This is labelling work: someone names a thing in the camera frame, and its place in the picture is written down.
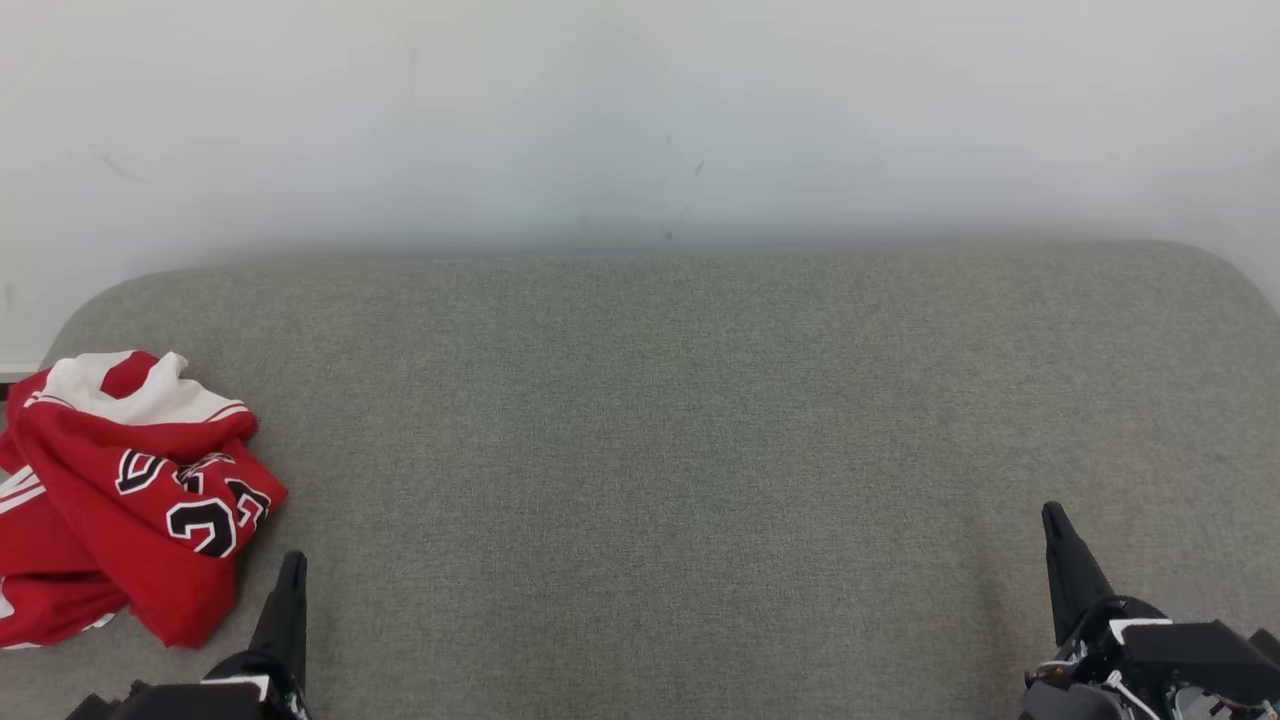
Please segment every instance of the wire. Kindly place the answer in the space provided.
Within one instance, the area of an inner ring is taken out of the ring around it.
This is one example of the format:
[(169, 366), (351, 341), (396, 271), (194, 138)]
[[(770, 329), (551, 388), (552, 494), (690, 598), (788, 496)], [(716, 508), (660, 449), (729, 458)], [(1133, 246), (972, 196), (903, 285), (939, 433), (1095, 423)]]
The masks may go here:
[(1151, 707), (1148, 707), (1146, 702), (1142, 702), (1140, 700), (1138, 700), (1138, 696), (1133, 694), (1133, 691), (1130, 691), (1129, 688), (1124, 687), (1124, 683), (1120, 682), (1120, 671), (1119, 670), (1112, 670), (1111, 674), (1107, 675), (1107, 680), (1105, 683), (1102, 683), (1102, 684), (1107, 685), (1110, 688), (1115, 688), (1115, 689), (1120, 691), (1120, 694), (1125, 696), (1125, 698), (1128, 698), (1129, 702), (1134, 707), (1142, 708), (1143, 712), (1146, 712), (1147, 715), (1149, 715), (1151, 720), (1160, 720), (1160, 715), (1156, 715), (1155, 710), (1152, 710)]

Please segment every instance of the red and white jersey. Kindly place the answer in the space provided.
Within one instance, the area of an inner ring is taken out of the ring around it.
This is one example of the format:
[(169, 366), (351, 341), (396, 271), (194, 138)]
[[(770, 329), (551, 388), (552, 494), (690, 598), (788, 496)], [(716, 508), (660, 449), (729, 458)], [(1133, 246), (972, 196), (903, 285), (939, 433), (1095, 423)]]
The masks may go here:
[(166, 646), (198, 647), (230, 610), (234, 556), (287, 492), (244, 450), (244, 404), (186, 366), (88, 354), (12, 388), (0, 647), (63, 641), (125, 603)]

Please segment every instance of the jersey lettering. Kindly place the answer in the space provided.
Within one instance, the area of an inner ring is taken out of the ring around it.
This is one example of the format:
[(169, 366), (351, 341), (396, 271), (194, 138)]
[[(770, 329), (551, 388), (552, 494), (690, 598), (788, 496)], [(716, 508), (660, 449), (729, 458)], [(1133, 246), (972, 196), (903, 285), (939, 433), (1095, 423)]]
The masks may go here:
[(236, 478), (227, 478), (227, 488), (236, 496), (236, 510), (239, 512), (237, 524), (243, 528), (246, 523), (252, 521), (256, 530), (259, 519), (271, 511), (271, 498)]
[(155, 455), (125, 450), (120, 456), (120, 468), (115, 475), (115, 489), (120, 495), (129, 495), (151, 484), (160, 474), (164, 460)]
[(174, 474), (173, 479), (177, 480), (177, 483), (182, 486), (182, 489), (187, 492), (205, 495), (204, 469), (215, 462), (230, 462), (234, 465), (236, 460), (232, 459), (230, 455), (223, 452), (210, 452), (209, 455), (201, 457), (197, 462), (178, 468), (178, 473)]
[(236, 550), (236, 519), (227, 503), (216, 497), (200, 502), (179, 502), (169, 510), (169, 534), (191, 539), (192, 530), (209, 533), (196, 552), (210, 557), (227, 557)]

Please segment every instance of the white wall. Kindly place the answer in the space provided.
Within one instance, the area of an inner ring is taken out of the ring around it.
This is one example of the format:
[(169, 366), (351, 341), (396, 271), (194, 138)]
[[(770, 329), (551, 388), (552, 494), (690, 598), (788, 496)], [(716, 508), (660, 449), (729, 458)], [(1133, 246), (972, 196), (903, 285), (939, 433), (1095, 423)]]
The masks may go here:
[(1277, 229), (1275, 0), (0, 0), (0, 363), (301, 246)]

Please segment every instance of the gray couch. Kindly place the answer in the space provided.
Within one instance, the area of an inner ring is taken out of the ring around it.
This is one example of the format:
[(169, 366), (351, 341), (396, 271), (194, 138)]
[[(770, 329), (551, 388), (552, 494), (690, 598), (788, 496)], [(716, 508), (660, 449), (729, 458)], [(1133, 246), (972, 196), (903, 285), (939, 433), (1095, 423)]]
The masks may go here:
[(1116, 588), (1280, 629), (1280, 318), (1162, 243), (268, 263), (90, 302), (291, 488), (200, 651), (0, 655), (0, 716), (198, 678), (311, 560), (319, 720), (1016, 715), (1038, 510)]

